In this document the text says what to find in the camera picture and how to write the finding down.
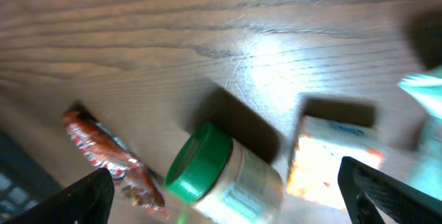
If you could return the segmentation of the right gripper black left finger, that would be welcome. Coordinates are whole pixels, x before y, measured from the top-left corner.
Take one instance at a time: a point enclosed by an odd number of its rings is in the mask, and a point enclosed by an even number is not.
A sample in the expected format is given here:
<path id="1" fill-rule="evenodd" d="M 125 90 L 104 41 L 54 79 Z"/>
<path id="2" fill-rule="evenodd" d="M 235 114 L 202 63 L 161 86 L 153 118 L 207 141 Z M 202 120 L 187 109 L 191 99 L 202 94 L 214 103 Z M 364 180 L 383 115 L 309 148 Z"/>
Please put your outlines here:
<path id="1" fill-rule="evenodd" d="M 6 224 L 107 224 L 115 187 L 100 168 Z"/>

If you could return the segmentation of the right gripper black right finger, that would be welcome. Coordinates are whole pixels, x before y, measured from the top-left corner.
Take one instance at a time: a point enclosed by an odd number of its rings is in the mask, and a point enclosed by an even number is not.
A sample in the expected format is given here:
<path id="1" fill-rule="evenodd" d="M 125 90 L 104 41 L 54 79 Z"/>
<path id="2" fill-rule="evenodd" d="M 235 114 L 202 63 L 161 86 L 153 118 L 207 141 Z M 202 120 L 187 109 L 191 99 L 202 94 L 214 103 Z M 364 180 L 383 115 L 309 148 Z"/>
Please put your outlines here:
<path id="1" fill-rule="evenodd" d="M 341 160 L 338 186 L 352 223 L 441 223 L 441 201 L 352 157 Z"/>

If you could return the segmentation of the red chocolate bar wrapper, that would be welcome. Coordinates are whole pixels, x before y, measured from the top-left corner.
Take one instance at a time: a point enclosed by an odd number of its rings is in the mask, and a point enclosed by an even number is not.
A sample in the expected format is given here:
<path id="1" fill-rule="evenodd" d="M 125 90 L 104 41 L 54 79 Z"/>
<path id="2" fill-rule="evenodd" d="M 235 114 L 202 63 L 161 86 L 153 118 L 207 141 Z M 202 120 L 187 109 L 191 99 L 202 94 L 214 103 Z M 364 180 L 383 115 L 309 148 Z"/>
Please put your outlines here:
<path id="1" fill-rule="evenodd" d="M 110 172 L 114 186 L 124 198 L 149 213 L 169 218 L 149 168 L 114 133 L 85 111 L 66 111 L 62 119 L 74 145 L 93 167 Z"/>

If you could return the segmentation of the green tissue wipes pack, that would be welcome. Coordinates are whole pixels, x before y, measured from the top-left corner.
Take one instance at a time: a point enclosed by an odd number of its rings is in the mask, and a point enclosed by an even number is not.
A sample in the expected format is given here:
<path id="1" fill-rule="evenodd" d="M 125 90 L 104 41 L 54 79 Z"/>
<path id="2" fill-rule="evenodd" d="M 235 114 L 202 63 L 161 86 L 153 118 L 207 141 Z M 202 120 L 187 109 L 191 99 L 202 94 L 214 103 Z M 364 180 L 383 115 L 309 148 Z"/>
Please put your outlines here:
<path id="1" fill-rule="evenodd" d="M 429 114 L 419 134 L 416 163 L 407 183 L 441 199 L 441 67 L 405 76 L 398 86 Z"/>

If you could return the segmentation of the green lid jar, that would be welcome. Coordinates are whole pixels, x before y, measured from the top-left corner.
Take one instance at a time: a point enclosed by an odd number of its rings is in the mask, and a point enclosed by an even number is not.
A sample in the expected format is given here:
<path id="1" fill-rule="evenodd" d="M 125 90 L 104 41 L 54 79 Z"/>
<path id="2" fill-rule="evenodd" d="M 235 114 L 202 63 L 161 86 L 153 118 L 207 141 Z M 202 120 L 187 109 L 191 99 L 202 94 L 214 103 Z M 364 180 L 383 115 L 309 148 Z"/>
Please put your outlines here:
<path id="1" fill-rule="evenodd" d="M 180 149 L 163 185 L 215 223 L 272 223 L 284 196 L 280 174 L 210 122 Z"/>

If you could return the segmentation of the grey plastic basket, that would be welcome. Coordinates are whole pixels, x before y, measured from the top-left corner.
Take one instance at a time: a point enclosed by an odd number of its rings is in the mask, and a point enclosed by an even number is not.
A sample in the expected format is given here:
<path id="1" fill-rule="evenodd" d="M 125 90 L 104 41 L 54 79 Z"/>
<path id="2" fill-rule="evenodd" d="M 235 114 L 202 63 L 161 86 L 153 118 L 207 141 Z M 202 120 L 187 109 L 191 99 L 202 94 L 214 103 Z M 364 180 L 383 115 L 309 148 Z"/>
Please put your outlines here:
<path id="1" fill-rule="evenodd" d="M 44 202 L 62 186 L 12 138 L 1 133 L 1 222 Z"/>

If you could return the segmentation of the small orange carton box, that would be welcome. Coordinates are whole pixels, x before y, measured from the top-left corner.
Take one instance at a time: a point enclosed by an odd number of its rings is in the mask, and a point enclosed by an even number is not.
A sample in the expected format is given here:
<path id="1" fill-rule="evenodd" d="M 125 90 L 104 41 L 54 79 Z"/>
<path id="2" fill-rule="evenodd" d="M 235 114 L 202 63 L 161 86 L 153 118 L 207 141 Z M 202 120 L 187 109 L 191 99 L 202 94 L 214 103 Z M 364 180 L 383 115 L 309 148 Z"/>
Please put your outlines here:
<path id="1" fill-rule="evenodd" d="M 346 210 L 338 186 L 338 172 L 345 156 L 375 169 L 380 168 L 385 159 L 374 129 L 305 116 L 295 142 L 287 193 Z"/>

